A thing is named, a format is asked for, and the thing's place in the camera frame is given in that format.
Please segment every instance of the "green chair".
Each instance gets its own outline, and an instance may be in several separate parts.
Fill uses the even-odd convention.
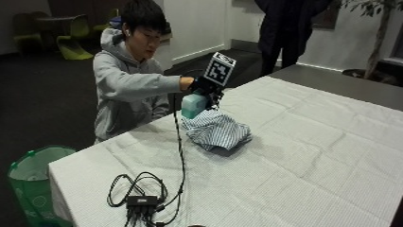
[[[71,22],[69,36],[59,36],[57,44],[67,60],[85,60],[93,57],[80,46],[79,40],[88,38],[89,26],[87,15],[77,16]]]
[[[23,49],[32,44],[37,44],[44,49],[40,33],[36,27],[36,20],[28,13],[18,13],[12,17],[14,42],[18,52],[23,54]]]
[[[109,20],[113,18],[113,17],[117,17],[119,16],[119,9],[112,9],[109,14],[108,14],[108,19],[107,19],[107,23],[103,24],[103,25],[96,25],[92,29],[95,32],[97,33],[101,33],[107,28],[111,27],[111,24],[109,24]]]

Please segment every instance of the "green trash bin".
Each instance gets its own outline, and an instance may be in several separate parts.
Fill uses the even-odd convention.
[[[76,151],[49,146],[28,153],[12,163],[10,181],[27,220],[32,227],[67,227],[72,224],[53,212],[48,164]]]

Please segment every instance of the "white tablecloth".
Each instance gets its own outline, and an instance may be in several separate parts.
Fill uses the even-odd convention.
[[[209,152],[182,129],[188,179],[172,226],[390,226],[403,195],[402,112],[269,77],[230,90],[221,110],[253,140]],[[56,212],[77,226],[124,226],[125,206],[107,204],[115,177],[151,171],[172,198],[180,167],[169,115],[49,165]]]

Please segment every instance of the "striped cloth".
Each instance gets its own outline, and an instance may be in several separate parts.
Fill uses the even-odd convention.
[[[249,126],[237,123],[220,110],[202,111],[193,119],[182,117],[182,126],[205,150],[216,147],[230,150],[252,140]]]

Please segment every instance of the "black cable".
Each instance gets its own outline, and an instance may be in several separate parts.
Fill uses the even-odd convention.
[[[194,72],[202,72],[202,71],[204,71],[204,69],[193,69],[193,70],[189,70],[186,73],[184,73],[182,76],[186,77],[188,74],[192,74]]]
[[[193,73],[193,72],[197,72],[197,71],[202,71],[202,69],[194,69],[194,70],[190,70],[188,71],[186,73],[184,73],[184,76],[186,76],[188,74]],[[174,216],[172,217],[172,219],[168,221],[168,222],[157,222],[155,223],[153,222],[153,214],[156,212],[153,212],[152,214],[149,214],[147,217],[143,216],[143,220],[147,222],[147,224],[152,225],[152,226],[165,226],[168,224],[170,224],[177,216],[178,216],[178,209],[180,209],[180,198],[181,198],[181,194],[182,194],[182,191],[184,191],[184,185],[185,185],[185,179],[186,179],[186,169],[185,169],[185,158],[184,158],[184,151],[182,151],[182,146],[181,146],[181,138],[180,138],[180,132],[178,132],[178,117],[177,117],[177,94],[174,94],[174,119],[176,119],[176,126],[177,126],[177,135],[178,135],[178,155],[180,155],[180,160],[181,160],[181,172],[182,172],[182,180],[181,180],[181,183],[180,183],[180,187],[178,187],[178,192],[176,194],[176,196],[170,199],[169,202],[166,202],[165,204],[160,205],[157,208],[156,208],[156,212],[161,211],[165,209],[166,206],[169,206],[176,199],[178,199],[178,203],[177,203],[177,210],[176,210],[176,214]],[[112,200],[112,190],[115,188],[115,185],[117,184],[117,182],[120,181],[121,178],[127,178],[131,182],[131,188],[128,190],[128,193],[125,195],[125,197],[123,198],[123,200],[119,202],[119,203],[115,203],[113,200]],[[111,185],[111,189],[109,189],[109,193],[108,193],[108,197],[107,197],[107,202],[109,204],[109,206],[112,207],[119,207],[121,206],[125,202],[127,202],[127,199],[128,199],[128,196],[132,192],[133,189],[136,189],[136,191],[143,195],[145,196],[145,192],[144,190],[141,189],[141,187],[137,185],[137,183],[144,180],[144,179],[155,179],[156,181],[158,181],[160,185],[161,185],[161,199],[165,201],[166,197],[168,197],[168,189],[166,189],[166,186],[162,182],[161,179],[158,179],[156,177],[156,175],[151,172],[141,172],[135,181],[132,180],[132,178],[129,177],[128,174],[121,174],[119,175],[113,182],[112,182],[112,185]],[[125,227],[128,226],[129,222],[131,222],[131,218],[132,218],[132,215],[133,215],[133,210],[128,210],[128,221],[127,221],[127,224],[125,224]],[[136,222],[137,222],[137,219],[140,217],[136,216],[135,218],[135,223],[133,223],[133,226],[136,226]]]

